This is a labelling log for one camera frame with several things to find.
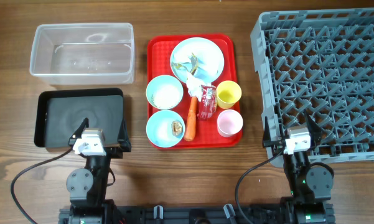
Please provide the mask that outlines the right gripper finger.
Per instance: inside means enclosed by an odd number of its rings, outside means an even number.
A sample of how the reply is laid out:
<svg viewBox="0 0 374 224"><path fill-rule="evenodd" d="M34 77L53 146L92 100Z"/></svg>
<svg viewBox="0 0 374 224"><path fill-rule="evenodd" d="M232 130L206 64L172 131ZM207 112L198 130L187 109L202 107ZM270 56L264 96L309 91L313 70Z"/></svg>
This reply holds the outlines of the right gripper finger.
<svg viewBox="0 0 374 224"><path fill-rule="evenodd" d="M263 138L262 138L262 145L263 147L283 147L283 140L273 141L271 139L267 117L265 117L265 120L264 120L264 133L263 133Z"/></svg>
<svg viewBox="0 0 374 224"><path fill-rule="evenodd" d="M307 110L304 110L304 117L311 137L311 146L317 146L318 144L320 144L322 139L322 129L314 120L312 120L312 118L307 113Z"/></svg>

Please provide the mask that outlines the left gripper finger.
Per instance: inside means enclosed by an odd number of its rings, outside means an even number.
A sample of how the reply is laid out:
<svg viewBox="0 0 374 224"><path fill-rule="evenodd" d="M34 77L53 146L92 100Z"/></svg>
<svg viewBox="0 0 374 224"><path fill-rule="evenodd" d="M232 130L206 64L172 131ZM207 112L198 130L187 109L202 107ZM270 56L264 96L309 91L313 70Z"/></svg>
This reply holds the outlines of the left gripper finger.
<svg viewBox="0 0 374 224"><path fill-rule="evenodd" d="M131 152L131 141L128 136L126 120L123 119L118 133L118 144L123 152Z"/></svg>
<svg viewBox="0 0 374 224"><path fill-rule="evenodd" d="M70 136L68 140L69 146L74 146L77 139L80 139L82 137L82 133L85 130L85 128L89 127L89 120L88 118L84 118L81 125L76 129L76 131Z"/></svg>

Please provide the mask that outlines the brown mushroom scrap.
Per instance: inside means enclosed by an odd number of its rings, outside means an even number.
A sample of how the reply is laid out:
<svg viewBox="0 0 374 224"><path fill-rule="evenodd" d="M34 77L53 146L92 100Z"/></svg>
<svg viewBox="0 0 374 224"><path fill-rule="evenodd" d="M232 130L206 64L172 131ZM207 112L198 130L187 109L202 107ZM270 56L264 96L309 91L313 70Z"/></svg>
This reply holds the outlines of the brown mushroom scrap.
<svg viewBox="0 0 374 224"><path fill-rule="evenodd" d="M178 120L171 123L171 129L174 136L180 136L184 130L182 123Z"/></svg>

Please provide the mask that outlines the green bowl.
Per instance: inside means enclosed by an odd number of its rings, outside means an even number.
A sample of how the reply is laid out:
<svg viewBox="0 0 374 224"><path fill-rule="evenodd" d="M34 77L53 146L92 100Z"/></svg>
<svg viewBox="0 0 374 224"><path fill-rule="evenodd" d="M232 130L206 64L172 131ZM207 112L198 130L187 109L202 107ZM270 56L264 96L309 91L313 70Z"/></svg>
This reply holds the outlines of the green bowl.
<svg viewBox="0 0 374 224"><path fill-rule="evenodd" d="M181 82L173 76L159 75L147 84L147 101L156 109L173 109L181 102L183 96L183 86Z"/></svg>

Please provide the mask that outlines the yellow foil wrapper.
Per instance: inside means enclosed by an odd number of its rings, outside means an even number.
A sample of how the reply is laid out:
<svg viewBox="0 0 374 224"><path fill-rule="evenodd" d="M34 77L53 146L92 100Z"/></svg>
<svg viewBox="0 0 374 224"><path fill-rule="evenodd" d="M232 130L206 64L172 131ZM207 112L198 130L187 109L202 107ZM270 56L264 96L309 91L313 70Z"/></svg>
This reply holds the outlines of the yellow foil wrapper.
<svg viewBox="0 0 374 224"><path fill-rule="evenodd" d="M195 75L199 67L199 60L194 53L191 53L190 56L188 56L188 59L190 60L190 62L182 62L182 63L171 62L171 66L172 68L177 69L177 70L180 70L183 68L184 70L189 72L191 75Z"/></svg>

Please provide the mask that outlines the white tissue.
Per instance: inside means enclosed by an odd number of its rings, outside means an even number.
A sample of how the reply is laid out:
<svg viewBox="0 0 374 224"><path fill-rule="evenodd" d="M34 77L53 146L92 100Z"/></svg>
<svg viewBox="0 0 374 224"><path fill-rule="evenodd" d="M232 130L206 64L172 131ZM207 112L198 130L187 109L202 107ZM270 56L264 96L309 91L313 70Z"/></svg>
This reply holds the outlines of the white tissue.
<svg viewBox="0 0 374 224"><path fill-rule="evenodd" d="M201 101L203 93L202 87L205 83L201 79L194 77L191 73L188 73L186 85L189 95L191 97L196 97L198 101Z"/></svg>

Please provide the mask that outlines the light blue bowl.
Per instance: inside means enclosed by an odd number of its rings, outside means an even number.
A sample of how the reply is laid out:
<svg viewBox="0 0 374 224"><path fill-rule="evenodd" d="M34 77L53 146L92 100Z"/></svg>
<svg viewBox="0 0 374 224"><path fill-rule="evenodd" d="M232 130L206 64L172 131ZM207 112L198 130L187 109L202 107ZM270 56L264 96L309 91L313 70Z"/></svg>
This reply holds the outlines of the light blue bowl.
<svg viewBox="0 0 374 224"><path fill-rule="evenodd" d="M171 123L178 120L183 125L183 133L180 136L172 134ZM185 123L182 117L171 110L161 110L154 113L147 121L146 134L153 145L162 148L170 148L178 144L184 137Z"/></svg>

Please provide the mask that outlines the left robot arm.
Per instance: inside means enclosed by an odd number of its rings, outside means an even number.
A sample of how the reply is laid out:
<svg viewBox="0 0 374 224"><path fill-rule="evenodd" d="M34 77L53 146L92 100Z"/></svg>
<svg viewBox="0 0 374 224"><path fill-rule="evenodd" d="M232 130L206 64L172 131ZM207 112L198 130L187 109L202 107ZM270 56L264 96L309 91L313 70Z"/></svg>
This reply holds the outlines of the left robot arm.
<svg viewBox="0 0 374 224"><path fill-rule="evenodd" d="M121 159L131 150L125 121L120 123L117 141L116 146L107 146L103 131L90 128L88 118L70 136L68 145L86 159L86 164L67 177L71 206L69 211L60 212L59 223L126 223L114 201L106 199L107 187L113 185L108 183L108 176L114 174L111 160Z"/></svg>

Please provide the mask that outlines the white rice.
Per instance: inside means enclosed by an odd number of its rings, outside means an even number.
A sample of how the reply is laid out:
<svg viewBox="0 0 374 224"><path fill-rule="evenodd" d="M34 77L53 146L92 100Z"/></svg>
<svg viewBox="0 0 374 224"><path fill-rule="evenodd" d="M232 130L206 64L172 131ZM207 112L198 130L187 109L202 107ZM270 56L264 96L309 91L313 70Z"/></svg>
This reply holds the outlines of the white rice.
<svg viewBox="0 0 374 224"><path fill-rule="evenodd" d="M160 110L175 107L181 98L181 93L174 85L162 85L152 95L153 105Z"/></svg>

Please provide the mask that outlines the red snack wrapper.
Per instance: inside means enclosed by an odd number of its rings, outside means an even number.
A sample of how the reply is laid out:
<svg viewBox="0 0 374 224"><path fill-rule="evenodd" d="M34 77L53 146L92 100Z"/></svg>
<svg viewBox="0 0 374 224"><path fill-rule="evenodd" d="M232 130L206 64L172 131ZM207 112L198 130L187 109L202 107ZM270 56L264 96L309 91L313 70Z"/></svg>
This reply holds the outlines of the red snack wrapper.
<svg viewBox="0 0 374 224"><path fill-rule="evenodd" d="M197 118L206 120L210 119L217 109L215 86L202 86L202 96L198 104Z"/></svg>

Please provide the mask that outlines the orange carrot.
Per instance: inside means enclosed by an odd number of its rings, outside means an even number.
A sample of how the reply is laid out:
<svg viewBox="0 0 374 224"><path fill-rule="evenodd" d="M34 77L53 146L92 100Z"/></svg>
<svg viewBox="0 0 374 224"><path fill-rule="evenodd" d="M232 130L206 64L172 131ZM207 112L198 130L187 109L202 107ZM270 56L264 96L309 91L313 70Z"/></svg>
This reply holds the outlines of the orange carrot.
<svg viewBox="0 0 374 224"><path fill-rule="evenodd" d="M196 110L198 99L193 96L190 101L189 111L187 115L187 122L185 125L184 139L186 141L193 141L196 134Z"/></svg>

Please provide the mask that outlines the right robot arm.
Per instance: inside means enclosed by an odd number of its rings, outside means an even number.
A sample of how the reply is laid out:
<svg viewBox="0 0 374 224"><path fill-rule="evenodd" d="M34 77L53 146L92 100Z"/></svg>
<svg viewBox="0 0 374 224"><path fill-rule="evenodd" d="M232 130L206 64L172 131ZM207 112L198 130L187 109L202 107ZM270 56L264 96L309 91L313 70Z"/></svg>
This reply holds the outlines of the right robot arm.
<svg viewBox="0 0 374 224"><path fill-rule="evenodd" d="M309 151L316 147L322 130L304 112L305 123L288 128L277 140L271 139L268 119L265 119L263 146L271 147L274 157L283 157L290 197L283 197L276 212L278 223L335 223L331 190L334 185L333 169L322 162L310 162Z"/></svg>

